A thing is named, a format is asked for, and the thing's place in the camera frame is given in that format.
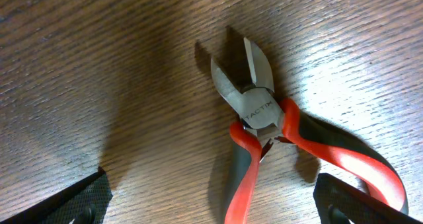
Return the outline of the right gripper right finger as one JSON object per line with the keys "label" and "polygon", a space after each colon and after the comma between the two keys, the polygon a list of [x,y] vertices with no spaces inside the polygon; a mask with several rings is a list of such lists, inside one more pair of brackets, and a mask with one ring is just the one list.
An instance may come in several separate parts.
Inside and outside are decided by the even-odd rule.
{"label": "right gripper right finger", "polygon": [[422,224],[327,173],[318,175],[313,197],[322,224]]}

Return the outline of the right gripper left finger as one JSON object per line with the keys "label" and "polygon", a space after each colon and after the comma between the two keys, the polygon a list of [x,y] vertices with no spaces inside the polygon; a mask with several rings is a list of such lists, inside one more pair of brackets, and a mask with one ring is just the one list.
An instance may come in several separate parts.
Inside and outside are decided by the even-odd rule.
{"label": "right gripper left finger", "polygon": [[106,172],[98,167],[92,175],[1,223],[102,224],[111,199]]}

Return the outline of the red handled pliers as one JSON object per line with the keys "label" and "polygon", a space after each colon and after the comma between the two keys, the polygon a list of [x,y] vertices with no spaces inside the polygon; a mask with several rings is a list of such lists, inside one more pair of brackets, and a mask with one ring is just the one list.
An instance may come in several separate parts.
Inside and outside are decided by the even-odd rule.
{"label": "red handled pliers", "polygon": [[275,126],[282,142],[293,143],[306,152],[361,178],[371,197],[408,214],[404,184],[393,166],[363,141],[300,110],[290,98],[274,99],[272,68],[264,52],[244,38],[252,85],[240,91],[214,61],[211,77],[218,93],[238,113],[231,124],[234,141],[222,211],[224,223],[245,223],[258,177],[259,166],[272,143],[261,145],[257,131]]}

